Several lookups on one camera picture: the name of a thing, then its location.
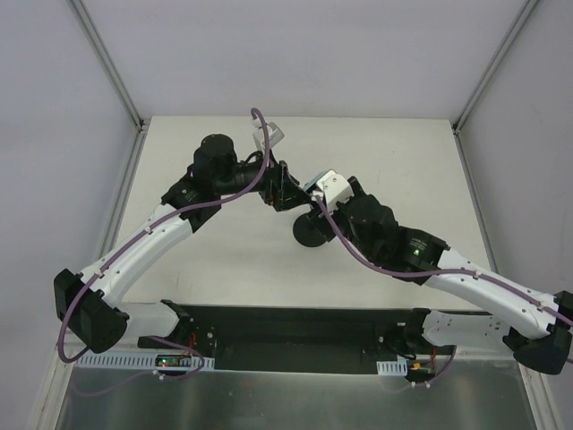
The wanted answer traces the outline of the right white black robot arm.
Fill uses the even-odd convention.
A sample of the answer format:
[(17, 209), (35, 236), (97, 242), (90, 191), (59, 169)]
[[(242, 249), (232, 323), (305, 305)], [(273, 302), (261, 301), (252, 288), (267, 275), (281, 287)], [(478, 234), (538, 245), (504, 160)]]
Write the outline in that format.
[(442, 239), (398, 224), (390, 207), (334, 170), (304, 186), (312, 225), (325, 241), (337, 238), (363, 266), (433, 288), (478, 307), (482, 314), (423, 309), (403, 330), (405, 347), (463, 345), (508, 350), (522, 366), (557, 375), (572, 347), (572, 295), (526, 287), (466, 258)]

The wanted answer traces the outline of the black phone stand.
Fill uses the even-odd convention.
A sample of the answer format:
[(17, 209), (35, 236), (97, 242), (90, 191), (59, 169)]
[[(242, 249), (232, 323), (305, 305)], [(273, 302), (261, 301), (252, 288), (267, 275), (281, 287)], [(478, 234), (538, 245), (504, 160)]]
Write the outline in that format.
[(309, 248), (325, 245), (335, 236), (332, 227), (318, 209), (297, 217), (292, 231), (295, 240)]

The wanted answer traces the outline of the blue case black phone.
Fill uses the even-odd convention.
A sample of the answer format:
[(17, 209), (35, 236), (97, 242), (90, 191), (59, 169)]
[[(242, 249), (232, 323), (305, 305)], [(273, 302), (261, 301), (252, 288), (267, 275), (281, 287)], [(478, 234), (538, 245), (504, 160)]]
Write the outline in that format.
[(322, 190), (323, 182), (326, 179), (328, 179), (330, 176), (332, 176), (334, 173), (335, 173), (335, 171), (332, 169), (321, 171), (313, 179), (311, 179), (309, 182), (307, 182), (304, 185), (303, 190), (307, 194), (310, 194), (315, 189), (321, 189)]

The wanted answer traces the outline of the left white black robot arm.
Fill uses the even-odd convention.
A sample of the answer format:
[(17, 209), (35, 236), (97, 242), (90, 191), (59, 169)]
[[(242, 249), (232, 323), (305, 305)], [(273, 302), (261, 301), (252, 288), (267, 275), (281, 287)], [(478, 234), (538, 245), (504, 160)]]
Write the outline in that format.
[(190, 318), (169, 300), (127, 303), (133, 284), (160, 257), (206, 224), (223, 204), (258, 194), (275, 211), (288, 211), (310, 200), (286, 162), (272, 149), (284, 137), (275, 125), (252, 135), (256, 150), (238, 159), (233, 140), (220, 133), (204, 137), (192, 164), (161, 196), (145, 221), (98, 261), (54, 278), (56, 316), (62, 327), (57, 344), (71, 331), (87, 352), (100, 354), (124, 338), (159, 337), (169, 348), (189, 338)]

